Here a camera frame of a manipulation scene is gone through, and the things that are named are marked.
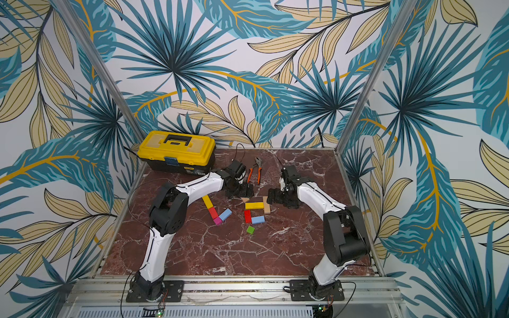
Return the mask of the natural wood long block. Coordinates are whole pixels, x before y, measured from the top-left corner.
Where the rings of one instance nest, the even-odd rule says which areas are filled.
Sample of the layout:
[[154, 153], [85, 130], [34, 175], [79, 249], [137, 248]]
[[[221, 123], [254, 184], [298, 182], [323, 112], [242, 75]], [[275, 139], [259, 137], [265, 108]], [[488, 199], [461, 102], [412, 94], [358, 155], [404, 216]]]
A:
[[267, 196], [263, 196], [262, 197], [262, 202], [264, 204], [264, 214], [265, 215], [268, 215], [271, 213], [271, 206], [270, 204], [268, 203], [268, 197]]

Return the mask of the yellow long block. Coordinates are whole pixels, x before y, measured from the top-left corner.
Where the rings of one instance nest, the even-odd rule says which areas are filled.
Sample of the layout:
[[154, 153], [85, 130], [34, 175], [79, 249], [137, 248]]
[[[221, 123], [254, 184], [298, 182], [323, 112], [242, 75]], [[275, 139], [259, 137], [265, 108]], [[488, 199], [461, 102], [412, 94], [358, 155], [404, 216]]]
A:
[[265, 204], [263, 202], [246, 202], [245, 209], [246, 210], [257, 210], [257, 209], [264, 209]]

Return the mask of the red block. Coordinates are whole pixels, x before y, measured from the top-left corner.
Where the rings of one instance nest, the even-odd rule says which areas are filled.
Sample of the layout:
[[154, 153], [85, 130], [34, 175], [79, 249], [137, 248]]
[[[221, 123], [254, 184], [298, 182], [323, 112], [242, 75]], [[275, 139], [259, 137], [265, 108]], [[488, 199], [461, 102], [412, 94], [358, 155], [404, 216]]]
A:
[[252, 217], [251, 217], [251, 211], [250, 210], [245, 210], [244, 211], [244, 218], [245, 218], [246, 224], [251, 224], [252, 223]]
[[211, 215], [212, 219], [217, 219], [219, 217], [219, 215], [216, 211], [216, 208], [211, 207], [208, 209], [208, 211], [209, 211], [209, 214]]

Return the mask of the yellow short block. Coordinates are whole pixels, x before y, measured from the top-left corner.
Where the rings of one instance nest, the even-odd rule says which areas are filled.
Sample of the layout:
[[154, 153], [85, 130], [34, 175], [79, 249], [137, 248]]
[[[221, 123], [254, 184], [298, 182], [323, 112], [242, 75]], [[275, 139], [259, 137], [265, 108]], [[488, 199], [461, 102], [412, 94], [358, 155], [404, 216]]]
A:
[[211, 208], [214, 207], [214, 205], [212, 204], [212, 201], [210, 200], [209, 196], [202, 197], [202, 200], [204, 201], [205, 206], [207, 207], [207, 209], [211, 209]]

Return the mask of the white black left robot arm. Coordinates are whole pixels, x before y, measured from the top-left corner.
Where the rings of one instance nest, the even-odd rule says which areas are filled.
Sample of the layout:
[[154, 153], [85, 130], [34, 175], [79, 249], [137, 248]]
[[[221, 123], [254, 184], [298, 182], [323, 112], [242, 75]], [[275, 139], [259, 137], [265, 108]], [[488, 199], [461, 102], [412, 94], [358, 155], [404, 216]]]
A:
[[233, 160], [185, 184], [167, 182], [159, 188], [149, 212], [149, 242], [141, 268], [130, 289], [142, 300], [155, 302], [166, 292], [165, 262], [175, 234], [183, 227], [190, 204], [211, 193], [224, 191], [228, 198], [252, 197], [253, 186], [243, 181], [246, 166]]

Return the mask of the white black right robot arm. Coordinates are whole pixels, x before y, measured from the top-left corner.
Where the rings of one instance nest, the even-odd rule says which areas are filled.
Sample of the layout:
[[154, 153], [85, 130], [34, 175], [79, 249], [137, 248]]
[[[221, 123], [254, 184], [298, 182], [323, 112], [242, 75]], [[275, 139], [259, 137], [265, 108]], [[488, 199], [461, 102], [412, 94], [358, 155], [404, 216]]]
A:
[[295, 166], [281, 169], [280, 187], [269, 189], [267, 202], [298, 209], [307, 205], [323, 221], [325, 255], [308, 279], [292, 280], [290, 293], [294, 301], [323, 300], [339, 293], [336, 280], [348, 266], [370, 253], [367, 228], [361, 210], [334, 200]]

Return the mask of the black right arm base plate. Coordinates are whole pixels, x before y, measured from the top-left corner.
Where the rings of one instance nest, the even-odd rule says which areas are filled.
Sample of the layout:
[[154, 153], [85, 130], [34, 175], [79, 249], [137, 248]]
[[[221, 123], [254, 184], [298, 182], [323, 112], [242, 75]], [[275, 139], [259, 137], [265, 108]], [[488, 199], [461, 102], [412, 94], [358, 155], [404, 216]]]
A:
[[325, 286], [306, 280], [290, 280], [289, 294], [293, 302], [343, 301], [345, 299], [341, 282], [336, 281]]

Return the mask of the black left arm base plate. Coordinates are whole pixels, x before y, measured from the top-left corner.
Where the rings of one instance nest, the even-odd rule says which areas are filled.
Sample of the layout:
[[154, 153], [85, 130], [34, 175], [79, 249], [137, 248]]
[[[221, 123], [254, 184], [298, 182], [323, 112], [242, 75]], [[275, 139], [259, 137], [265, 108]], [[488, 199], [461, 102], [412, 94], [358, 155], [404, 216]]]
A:
[[182, 299], [184, 281], [167, 280], [146, 284], [131, 282], [126, 296], [127, 303], [179, 303]]

